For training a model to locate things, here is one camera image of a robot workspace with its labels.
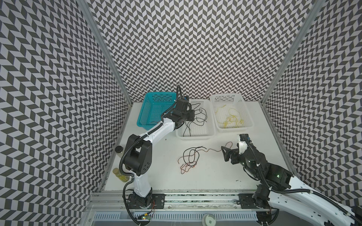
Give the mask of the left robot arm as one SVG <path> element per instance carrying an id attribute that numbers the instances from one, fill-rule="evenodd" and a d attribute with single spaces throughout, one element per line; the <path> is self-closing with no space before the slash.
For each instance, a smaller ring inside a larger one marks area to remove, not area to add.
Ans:
<path id="1" fill-rule="evenodd" d="M 184 96 L 180 85 L 176 87 L 176 100 L 160 116 L 160 121 L 141 135 L 132 134 L 126 143 L 119 163 L 122 175 L 130 177 L 127 184 L 133 184 L 131 203 L 147 208 L 152 203 L 152 187 L 146 172 L 152 163 L 153 146 L 169 133 L 182 127 L 187 121 L 194 121 L 195 110 Z"/>

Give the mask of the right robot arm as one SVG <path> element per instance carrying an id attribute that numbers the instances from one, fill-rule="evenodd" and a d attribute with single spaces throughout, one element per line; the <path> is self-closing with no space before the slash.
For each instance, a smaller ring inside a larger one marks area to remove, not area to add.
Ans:
<path id="1" fill-rule="evenodd" d="M 282 166 L 270 163 L 259 152 L 248 134 L 240 134 L 236 149 L 221 147 L 223 158 L 240 164 L 245 173 L 258 181 L 252 203 L 260 209 L 277 209 L 314 226 L 360 226 L 362 215 L 311 188 Z"/>

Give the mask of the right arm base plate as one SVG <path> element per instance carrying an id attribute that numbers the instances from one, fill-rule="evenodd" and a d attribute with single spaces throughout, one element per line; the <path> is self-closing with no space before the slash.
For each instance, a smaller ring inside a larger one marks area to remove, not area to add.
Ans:
<path id="1" fill-rule="evenodd" d="M 237 205 L 240 205 L 242 209 L 258 209 L 252 196 L 253 194 L 248 193 L 238 194 Z"/>

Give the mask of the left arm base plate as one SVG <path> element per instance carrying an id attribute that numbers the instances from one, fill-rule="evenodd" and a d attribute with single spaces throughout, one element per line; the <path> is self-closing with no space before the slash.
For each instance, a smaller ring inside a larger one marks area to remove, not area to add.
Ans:
<path id="1" fill-rule="evenodd" d="M 165 194 L 149 194 L 146 197 L 130 194 L 127 199 L 129 209 L 163 209 L 165 206 Z"/>

